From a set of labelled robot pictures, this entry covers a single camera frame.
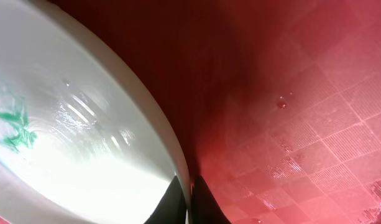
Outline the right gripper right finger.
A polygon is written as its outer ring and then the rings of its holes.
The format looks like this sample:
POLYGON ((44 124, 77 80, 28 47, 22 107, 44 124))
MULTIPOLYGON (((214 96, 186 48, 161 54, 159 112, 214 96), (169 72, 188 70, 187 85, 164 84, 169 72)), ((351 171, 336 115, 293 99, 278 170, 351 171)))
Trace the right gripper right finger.
POLYGON ((231 224, 201 175, 192 187, 191 216, 194 224, 231 224))

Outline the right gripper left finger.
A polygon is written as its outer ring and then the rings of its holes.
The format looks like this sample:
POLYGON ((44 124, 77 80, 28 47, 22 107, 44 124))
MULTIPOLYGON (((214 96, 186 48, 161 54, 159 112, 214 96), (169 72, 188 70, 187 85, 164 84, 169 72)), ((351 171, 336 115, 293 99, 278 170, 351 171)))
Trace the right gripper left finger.
POLYGON ((144 224, 185 224, 186 202, 183 191, 175 176, 156 209, 144 224))

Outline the white plate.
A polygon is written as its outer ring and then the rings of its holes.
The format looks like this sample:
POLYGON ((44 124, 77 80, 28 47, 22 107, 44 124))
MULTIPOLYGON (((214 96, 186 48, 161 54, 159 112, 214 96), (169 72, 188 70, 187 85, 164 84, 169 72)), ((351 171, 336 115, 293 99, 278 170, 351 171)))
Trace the white plate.
POLYGON ((0 217, 145 223, 171 182, 190 202, 163 111, 99 37, 47 1, 0 1, 0 217))

